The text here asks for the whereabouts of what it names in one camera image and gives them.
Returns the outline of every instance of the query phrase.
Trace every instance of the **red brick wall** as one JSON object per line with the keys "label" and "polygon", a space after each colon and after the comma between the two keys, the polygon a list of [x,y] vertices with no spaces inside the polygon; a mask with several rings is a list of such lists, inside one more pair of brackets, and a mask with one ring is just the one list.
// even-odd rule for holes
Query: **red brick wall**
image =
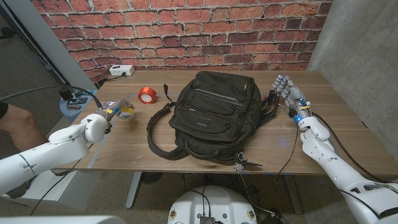
{"label": "red brick wall", "polygon": [[138,70],[305,70],[331,6],[289,0],[32,3],[89,77],[123,63]]}

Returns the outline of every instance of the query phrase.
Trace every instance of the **power strip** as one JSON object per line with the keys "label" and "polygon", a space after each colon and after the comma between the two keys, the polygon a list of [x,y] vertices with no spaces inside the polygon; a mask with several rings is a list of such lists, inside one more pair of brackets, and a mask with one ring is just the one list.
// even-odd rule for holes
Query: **power strip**
{"label": "power strip", "polygon": [[109,71],[113,76],[120,76],[123,72],[126,72],[126,75],[132,75],[135,69],[132,65],[113,65]]}

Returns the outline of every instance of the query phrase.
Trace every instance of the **backpack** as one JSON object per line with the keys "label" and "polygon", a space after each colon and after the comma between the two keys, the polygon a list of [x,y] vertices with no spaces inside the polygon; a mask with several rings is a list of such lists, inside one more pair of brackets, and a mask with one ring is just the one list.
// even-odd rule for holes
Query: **backpack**
{"label": "backpack", "polygon": [[[164,85],[167,96],[167,85]],[[148,145],[152,152],[169,160],[191,155],[197,159],[237,162],[235,170],[253,164],[244,158],[243,147],[256,129],[274,117],[279,98],[275,91],[261,101],[260,91],[251,77],[218,72],[199,72],[182,91],[177,102],[169,96],[163,109],[148,122]],[[272,101],[275,106],[271,112]],[[158,118],[175,106],[169,125],[175,129],[170,152],[157,147],[152,129]]]}

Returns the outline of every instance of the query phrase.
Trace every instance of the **concrete wall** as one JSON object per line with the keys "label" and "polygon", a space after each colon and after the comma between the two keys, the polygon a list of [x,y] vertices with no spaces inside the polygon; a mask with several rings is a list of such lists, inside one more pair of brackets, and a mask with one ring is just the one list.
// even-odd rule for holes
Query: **concrete wall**
{"label": "concrete wall", "polygon": [[398,161],[398,1],[334,0],[307,70],[321,71]]}

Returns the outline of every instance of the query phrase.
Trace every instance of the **white robotic arm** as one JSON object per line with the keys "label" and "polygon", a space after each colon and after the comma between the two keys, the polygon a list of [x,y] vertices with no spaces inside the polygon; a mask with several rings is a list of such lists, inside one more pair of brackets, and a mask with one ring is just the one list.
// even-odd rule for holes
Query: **white robotic arm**
{"label": "white robotic arm", "polygon": [[123,110],[125,107],[134,109],[126,100],[108,101],[80,124],[53,133],[48,143],[0,160],[0,195],[46,170],[85,157],[88,154],[87,144],[102,141],[110,130],[109,121],[114,115],[121,119],[134,117]]}
{"label": "white robotic arm", "polygon": [[316,161],[341,190],[351,212],[360,224],[398,223],[398,184],[383,184],[364,178],[341,157],[329,142],[330,133],[312,116],[310,102],[288,76],[279,75],[272,85],[289,107],[289,115],[301,131],[303,151]]}

